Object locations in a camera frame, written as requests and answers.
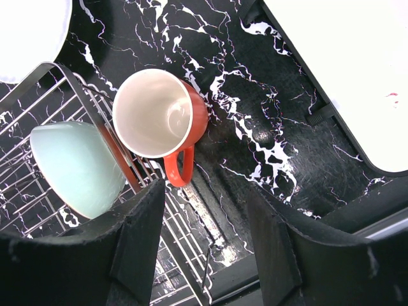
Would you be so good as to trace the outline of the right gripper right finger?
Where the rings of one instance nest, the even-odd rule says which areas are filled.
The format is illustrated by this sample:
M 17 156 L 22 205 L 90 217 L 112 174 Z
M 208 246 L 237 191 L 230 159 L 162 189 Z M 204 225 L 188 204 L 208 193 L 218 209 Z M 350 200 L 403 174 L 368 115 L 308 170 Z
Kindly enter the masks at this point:
M 257 185 L 247 211 L 265 305 L 406 305 L 407 230 L 378 240 L 335 229 Z

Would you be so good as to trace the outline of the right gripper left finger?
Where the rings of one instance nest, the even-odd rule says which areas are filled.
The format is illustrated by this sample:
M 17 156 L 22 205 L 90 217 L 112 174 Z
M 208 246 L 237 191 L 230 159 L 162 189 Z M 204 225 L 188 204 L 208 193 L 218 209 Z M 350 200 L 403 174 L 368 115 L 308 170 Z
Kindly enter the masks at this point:
M 58 237 L 1 234 L 2 305 L 148 305 L 164 181 Z

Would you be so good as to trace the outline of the pale green ceramic bowl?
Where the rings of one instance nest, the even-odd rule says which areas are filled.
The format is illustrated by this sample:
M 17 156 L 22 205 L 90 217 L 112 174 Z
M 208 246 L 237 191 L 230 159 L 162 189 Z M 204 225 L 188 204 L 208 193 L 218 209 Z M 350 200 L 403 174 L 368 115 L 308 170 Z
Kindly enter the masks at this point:
M 29 141 L 41 174 L 70 209 L 94 219 L 112 208 L 126 179 L 94 125 L 45 124 L 33 128 Z

